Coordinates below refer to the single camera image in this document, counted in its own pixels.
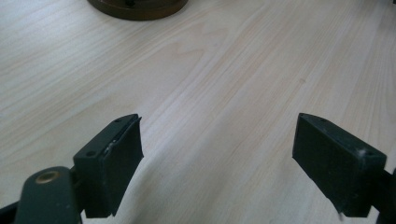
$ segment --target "light wood grain surface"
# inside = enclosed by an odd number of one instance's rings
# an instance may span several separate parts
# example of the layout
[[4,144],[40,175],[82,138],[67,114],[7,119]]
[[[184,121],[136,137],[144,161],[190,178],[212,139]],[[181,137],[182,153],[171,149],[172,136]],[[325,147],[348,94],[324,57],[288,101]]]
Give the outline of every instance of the light wood grain surface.
[[291,149],[305,112],[396,167],[391,0],[190,0],[141,22],[2,0],[0,19],[0,206],[138,113],[145,158],[120,210],[85,223],[375,223],[340,221]]

